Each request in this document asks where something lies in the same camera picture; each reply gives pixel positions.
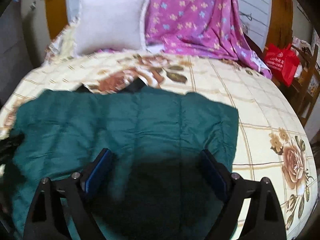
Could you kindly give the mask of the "cream floral bed sheet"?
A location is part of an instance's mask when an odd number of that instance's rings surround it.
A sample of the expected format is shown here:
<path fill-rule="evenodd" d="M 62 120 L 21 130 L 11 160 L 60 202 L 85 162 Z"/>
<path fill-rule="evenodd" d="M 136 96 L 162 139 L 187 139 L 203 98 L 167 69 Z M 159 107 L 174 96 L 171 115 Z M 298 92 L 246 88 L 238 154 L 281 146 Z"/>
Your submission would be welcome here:
<path fill-rule="evenodd" d="M 7 136 L 18 107 L 44 89 L 93 92 L 115 72 L 135 68 L 152 87 L 179 94 L 197 92 L 238 109 L 239 133 L 233 170 L 246 179 L 271 179 L 286 225 L 295 239 L 318 199 L 316 165 L 309 140 L 295 111 L 269 79 L 234 61 L 162 53 L 156 50 L 73 55 L 74 27 L 50 44 L 39 68 L 22 77 L 1 109 L 1 137 Z"/>

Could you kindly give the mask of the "white slatted headboard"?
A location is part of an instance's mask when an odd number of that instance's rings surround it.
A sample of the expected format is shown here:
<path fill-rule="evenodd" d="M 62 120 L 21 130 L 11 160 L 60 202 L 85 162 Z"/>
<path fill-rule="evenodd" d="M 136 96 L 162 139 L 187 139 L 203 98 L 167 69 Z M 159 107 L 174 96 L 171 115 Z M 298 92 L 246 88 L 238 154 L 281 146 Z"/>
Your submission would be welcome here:
<path fill-rule="evenodd" d="M 272 0 L 238 0 L 244 32 L 260 49 L 264 49 L 270 26 Z M 66 0 L 67 18 L 78 14 L 79 0 Z"/>

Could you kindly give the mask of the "red shopping bag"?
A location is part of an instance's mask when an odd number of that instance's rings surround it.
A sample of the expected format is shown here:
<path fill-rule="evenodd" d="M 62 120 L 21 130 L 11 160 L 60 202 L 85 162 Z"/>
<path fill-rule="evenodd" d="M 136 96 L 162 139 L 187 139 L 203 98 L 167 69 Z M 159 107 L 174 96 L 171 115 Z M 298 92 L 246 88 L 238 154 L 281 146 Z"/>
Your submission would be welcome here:
<path fill-rule="evenodd" d="M 290 43 L 285 48 L 278 48 L 274 44 L 269 44 L 264 62 L 270 68 L 276 80 L 286 87 L 291 86 L 300 60 L 291 49 Z"/>

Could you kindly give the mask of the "purple floral blanket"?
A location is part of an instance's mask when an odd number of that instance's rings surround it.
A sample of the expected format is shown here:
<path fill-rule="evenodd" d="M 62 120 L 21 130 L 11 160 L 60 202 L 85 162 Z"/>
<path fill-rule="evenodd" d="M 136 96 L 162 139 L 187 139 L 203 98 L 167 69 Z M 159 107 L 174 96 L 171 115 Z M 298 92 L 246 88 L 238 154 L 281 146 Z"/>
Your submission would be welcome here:
<path fill-rule="evenodd" d="M 240 61 L 272 77 L 245 39 L 238 0 L 150 0 L 145 22 L 147 43 L 165 53 Z"/>

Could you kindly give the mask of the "white square pillow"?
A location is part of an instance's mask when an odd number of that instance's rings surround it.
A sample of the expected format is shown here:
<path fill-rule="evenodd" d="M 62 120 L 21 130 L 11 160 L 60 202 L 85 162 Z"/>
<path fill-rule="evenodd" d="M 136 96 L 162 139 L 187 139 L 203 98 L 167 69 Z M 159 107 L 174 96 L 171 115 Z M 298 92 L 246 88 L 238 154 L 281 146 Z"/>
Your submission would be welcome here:
<path fill-rule="evenodd" d="M 150 0 L 80 0 L 75 53 L 146 49 L 145 16 L 149 3 Z"/>

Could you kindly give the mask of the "dark green puffer jacket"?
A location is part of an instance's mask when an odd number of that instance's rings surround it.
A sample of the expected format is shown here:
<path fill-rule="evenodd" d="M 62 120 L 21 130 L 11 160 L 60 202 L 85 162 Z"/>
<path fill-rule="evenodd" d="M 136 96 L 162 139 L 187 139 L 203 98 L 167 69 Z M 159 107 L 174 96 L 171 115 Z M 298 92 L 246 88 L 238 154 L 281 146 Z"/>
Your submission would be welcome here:
<path fill-rule="evenodd" d="M 17 133 L 25 139 L 5 177 L 19 232 L 41 178 L 66 178 L 108 148 L 114 165 L 91 202 L 106 238 L 204 239 L 222 202 L 201 176 L 199 155 L 207 149 L 231 169 L 238 110 L 150 87 L 109 95 L 47 90 L 19 107 Z"/>

